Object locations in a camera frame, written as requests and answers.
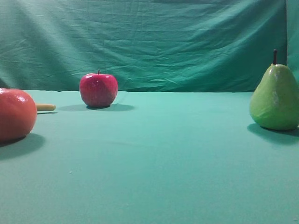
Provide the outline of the green pear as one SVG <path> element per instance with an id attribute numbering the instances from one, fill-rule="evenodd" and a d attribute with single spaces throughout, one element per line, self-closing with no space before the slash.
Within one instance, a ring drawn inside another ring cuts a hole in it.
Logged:
<path id="1" fill-rule="evenodd" d="M 290 131 L 299 126 L 299 86 L 292 71 L 277 63 L 277 52 L 251 97 L 249 113 L 263 128 Z"/>

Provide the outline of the green table cloth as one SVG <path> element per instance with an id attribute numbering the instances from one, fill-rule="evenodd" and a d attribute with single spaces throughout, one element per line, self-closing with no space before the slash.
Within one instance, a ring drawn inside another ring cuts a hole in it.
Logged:
<path id="1" fill-rule="evenodd" d="M 3 224 L 299 221 L 299 132 L 255 124 L 250 93 L 29 93 L 56 110 L 0 148 Z"/>

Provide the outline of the orange tangerine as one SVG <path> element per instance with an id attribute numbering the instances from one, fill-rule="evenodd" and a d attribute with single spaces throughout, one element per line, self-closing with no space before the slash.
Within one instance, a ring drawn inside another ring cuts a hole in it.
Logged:
<path id="1" fill-rule="evenodd" d="M 0 89 L 0 141 L 7 142 L 27 136 L 37 118 L 34 100 L 19 89 Z"/>

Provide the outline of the red apple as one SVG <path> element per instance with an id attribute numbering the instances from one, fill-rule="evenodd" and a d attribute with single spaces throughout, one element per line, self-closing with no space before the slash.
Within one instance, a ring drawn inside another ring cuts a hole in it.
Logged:
<path id="1" fill-rule="evenodd" d="M 81 78 L 79 92 L 88 107 L 108 107 L 117 96 L 118 83 L 111 74 L 89 73 Z"/>

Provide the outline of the green backdrop cloth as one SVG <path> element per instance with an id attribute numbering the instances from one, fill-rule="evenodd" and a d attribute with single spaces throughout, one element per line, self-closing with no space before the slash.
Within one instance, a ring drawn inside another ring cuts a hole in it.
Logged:
<path id="1" fill-rule="evenodd" d="M 299 74 L 296 0 L 3 0 L 0 85 L 76 91 L 251 92 L 278 51 Z"/>

